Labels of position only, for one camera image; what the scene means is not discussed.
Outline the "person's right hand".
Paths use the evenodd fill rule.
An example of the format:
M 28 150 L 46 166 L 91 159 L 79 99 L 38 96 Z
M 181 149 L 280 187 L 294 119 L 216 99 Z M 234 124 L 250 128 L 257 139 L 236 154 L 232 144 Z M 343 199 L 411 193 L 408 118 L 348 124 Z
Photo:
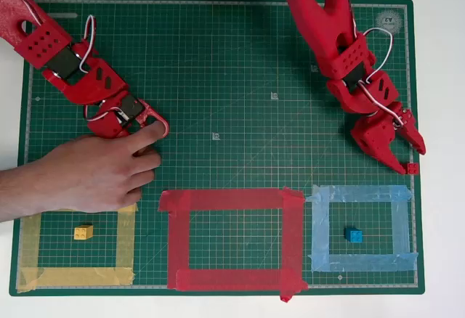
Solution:
M 60 145 L 33 164 L 34 205 L 41 211 L 98 212 L 135 204 L 161 164 L 150 145 L 163 133 L 156 121 L 126 137 L 89 136 Z

